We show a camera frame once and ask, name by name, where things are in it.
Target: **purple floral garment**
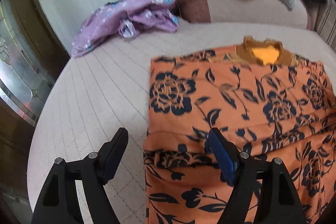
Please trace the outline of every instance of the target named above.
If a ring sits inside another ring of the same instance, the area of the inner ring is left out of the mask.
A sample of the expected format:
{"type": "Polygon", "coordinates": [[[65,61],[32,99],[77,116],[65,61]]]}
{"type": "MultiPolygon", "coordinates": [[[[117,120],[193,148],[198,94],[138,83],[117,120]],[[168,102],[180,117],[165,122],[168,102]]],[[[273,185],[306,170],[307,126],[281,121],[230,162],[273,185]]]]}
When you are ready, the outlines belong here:
{"type": "Polygon", "coordinates": [[[112,34],[136,37],[150,28],[175,32],[179,22],[170,10],[175,0],[121,0],[108,3],[87,18],[73,39],[72,57],[92,51],[112,34]]]}

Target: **silver screw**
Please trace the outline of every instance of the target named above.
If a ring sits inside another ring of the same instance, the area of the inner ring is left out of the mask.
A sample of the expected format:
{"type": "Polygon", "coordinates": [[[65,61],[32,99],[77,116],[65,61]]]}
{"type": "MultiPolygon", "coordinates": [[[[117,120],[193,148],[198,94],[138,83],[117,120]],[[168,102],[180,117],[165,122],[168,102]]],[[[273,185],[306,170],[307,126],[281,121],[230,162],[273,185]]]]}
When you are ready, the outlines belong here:
{"type": "Polygon", "coordinates": [[[281,164],[282,163],[282,159],[280,159],[280,158],[274,158],[274,162],[276,164],[281,164]]]}
{"type": "Polygon", "coordinates": [[[246,152],[240,152],[240,156],[242,158],[248,158],[250,155],[248,153],[246,153],[246,152]]]}
{"type": "Polygon", "coordinates": [[[94,158],[96,158],[96,157],[98,157],[98,153],[97,153],[97,152],[91,152],[91,153],[89,154],[89,158],[91,158],[91,159],[94,159],[94,158]]]}
{"type": "Polygon", "coordinates": [[[63,159],[61,157],[58,157],[55,159],[55,164],[60,165],[62,163],[63,159]]]}

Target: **floral pattern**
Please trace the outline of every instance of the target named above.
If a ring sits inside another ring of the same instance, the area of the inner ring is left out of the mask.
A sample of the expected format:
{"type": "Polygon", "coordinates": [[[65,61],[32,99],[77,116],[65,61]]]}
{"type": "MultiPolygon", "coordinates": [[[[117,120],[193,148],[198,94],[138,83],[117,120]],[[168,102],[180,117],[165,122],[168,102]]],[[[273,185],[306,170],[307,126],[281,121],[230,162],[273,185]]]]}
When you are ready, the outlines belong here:
{"type": "MultiPolygon", "coordinates": [[[[205,145],[213,127],[251,156],[282,158],[306,223],[315,222],[336,191],[336,101],[322,63],[296,56],[297,66],[260,66],[220,52],[152,60],[147,223],[217,223],[232,188],[205,145]]],[[[261,183],[254,188],[246,223],[261,183]]]]}
{"type": "Polygon", "coordinates": [[[195,85],[193,79],[178,78],[170,72],[159,73],[150,89],[150,106],[155,112],[171,110],[174,115],[191,112],[191,99],[186,95],[196,91],[195,85]]]}

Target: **purple cloth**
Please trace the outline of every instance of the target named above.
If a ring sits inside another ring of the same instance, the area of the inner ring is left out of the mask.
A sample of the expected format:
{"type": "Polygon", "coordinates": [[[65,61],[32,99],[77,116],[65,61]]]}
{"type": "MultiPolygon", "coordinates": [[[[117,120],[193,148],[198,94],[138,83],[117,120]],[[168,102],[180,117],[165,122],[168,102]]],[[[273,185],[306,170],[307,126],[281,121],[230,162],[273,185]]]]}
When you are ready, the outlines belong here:
{"type": "Polygon", "coordinates": [[[175,32],[179,22],[170,10],[175,0],[121,0],[108,3],[87,18],[73,40],[72,57],[92,51],[109,36],[136,37],[150,28],[175,32]]]}

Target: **blue gripper pad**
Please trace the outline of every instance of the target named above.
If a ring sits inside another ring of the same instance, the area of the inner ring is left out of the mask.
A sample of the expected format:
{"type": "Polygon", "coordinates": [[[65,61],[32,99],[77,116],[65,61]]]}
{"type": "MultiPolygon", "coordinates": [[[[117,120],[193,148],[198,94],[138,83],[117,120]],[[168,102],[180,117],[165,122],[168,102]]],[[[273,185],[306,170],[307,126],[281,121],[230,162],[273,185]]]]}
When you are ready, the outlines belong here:
{"type": "Polygon", "coordinates": [[[229,186],[234,186],[237,180],[236,170],[238,169],[239,162],[233,161],[229,156],[225,146],[229,146],[230,143],[220,134],[220,132],[219,135],[220,136],[217,136],[211,129],[205,145],[210,146],[212,152],[214,153],[225,181],[229,186]]]}

